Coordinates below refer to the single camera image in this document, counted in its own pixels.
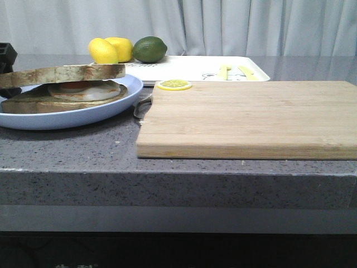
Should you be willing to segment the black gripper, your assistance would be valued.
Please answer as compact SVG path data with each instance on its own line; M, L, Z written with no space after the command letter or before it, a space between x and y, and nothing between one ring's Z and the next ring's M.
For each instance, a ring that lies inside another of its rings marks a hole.
M1 74L13 72L13 64L15 63L17 52L8 42L1 42ZM1 89L1 97L13 98L22 93L21 88Z

